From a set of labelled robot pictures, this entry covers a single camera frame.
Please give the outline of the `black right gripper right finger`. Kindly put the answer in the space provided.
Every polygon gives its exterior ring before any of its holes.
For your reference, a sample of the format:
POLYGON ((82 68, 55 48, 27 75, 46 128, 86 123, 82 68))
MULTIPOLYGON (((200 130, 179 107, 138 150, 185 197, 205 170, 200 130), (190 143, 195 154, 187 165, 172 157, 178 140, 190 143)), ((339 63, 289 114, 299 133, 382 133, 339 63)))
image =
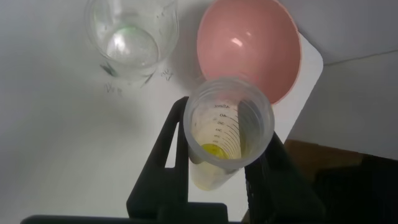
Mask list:
POLYGON ((323 223, 325 206, 278 135, 244 168, 250 223, 323 223))

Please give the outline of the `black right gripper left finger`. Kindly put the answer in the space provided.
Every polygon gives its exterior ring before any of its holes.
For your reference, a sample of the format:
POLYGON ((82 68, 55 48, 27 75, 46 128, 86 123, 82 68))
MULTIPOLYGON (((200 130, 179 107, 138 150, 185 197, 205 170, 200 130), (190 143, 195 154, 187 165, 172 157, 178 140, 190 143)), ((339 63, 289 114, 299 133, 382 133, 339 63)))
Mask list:
POLYGON ((177 100, 156 139, 144 168, 126 202, 129 218, 157 218, 159 210, 188 200, 188 144, 183 115, 188 97, 177 100), (177 152, 175 165, 166 168, 175 129, 177 152))

